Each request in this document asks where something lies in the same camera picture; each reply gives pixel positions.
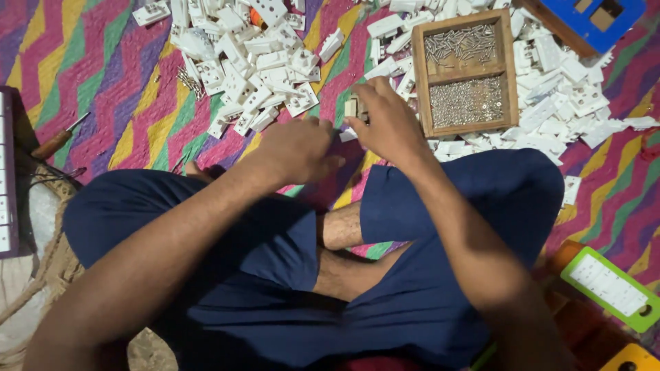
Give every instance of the red cloth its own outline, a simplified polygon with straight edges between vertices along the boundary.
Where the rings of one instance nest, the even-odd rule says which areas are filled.
[[[337,368],[337,371],[419,371],[422,368],[404,358],[377,356],[350,360]]]

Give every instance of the yellow object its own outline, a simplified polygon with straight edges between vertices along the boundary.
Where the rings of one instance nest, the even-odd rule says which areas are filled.
[[[657,360],[639,345],[628,344],[601,368],[601,371],[621,370],[658,371],[660,370],[660,360]]]

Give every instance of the wooden box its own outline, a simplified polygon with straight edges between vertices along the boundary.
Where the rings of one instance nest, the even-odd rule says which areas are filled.
[[[493,25],[495,56],[490,61],[481,64],[476,58],[472,58],[458,63],[456,57],[451,54],[444,61],[453,63],[454,68],[438,65],[432,60],[427,62],[426,51],[424,50],[424,37],[449,32],[450,30],[470,28],[481,24]],[[518,95],[515,85],[513,36],[511,34],[509,9],[494,9],[492,11],[415,26],[412,30],[412,58],[414,61],[413,66],[418,96],[417,108],[424,129],[424,135],[427,138],[497,129],[518,124]],[[502,90],[501,119],[434,128],[431,113],[431,97],[429,94],[429,88],[431,86],[495,76],[500,78],[500,88]]]

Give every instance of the navy blue shorts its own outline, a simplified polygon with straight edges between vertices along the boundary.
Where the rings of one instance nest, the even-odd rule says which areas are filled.
[[[442,166],[531,267],[561,206],[557,167],[531,149],[482,152]],[[205,186],[167,172],[111,171],[71,200],[63,228],[90,267]],[[318,274],[315,212],[288,197],[268,197],[217,242],[150,328],[175,352],[181,370],[288,370],[363,352],[405,354],[441,370],[466,366],[487,342],[488,329],[461,292],[426,207],[398,169],[372,168],[360,223],[365,243],[415,243],[352,302],[311,292]]]

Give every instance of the colorful rug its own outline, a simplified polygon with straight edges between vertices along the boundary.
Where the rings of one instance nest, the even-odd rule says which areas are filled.
[[[64,170],[80,166],[83,183],[108,170],[171,170],[181,159],[201,166],[229,167],[259,145],[260,134],[243,138],[228,130],[221,139],[206,134],[221,107],[218,96],[196,102],[176,80],[181,55],[166,42],[170,20],[138,27],[133,0],[0,0],[0,83],[18,88],[26,115],[19,119],[19,141],[40,141],[90,116],[72,141],[51,160]],[[645,16],[619,41],[605,69],[605,96],[615,118],[660,116],[660,3],[647,2]],[[309,114],[341,126],[350,85],[371,68],[366,25],[389,14],[367,10],[351,0],[307,0],[302,34],[317,49],[337,27],[343,48],[321,67],[314,83],[320,105]],[[283,112],[279,121],[286,121]],[[337,208],[361,198],[373,164],[355,142],[333,144],[348,162],[336,178],[314,186],[282,190],[319,208]],[[591,150],[573,144],[562,156],[563,173],[583,178],[577,203],[562,211],[548,239],[553,253],[566,238],[604,253],[651,290],[660,284],[660,133],[624,131]],[[354,248],[378,258],[397,244]],[[654,347],[656,334],[647,337]]]

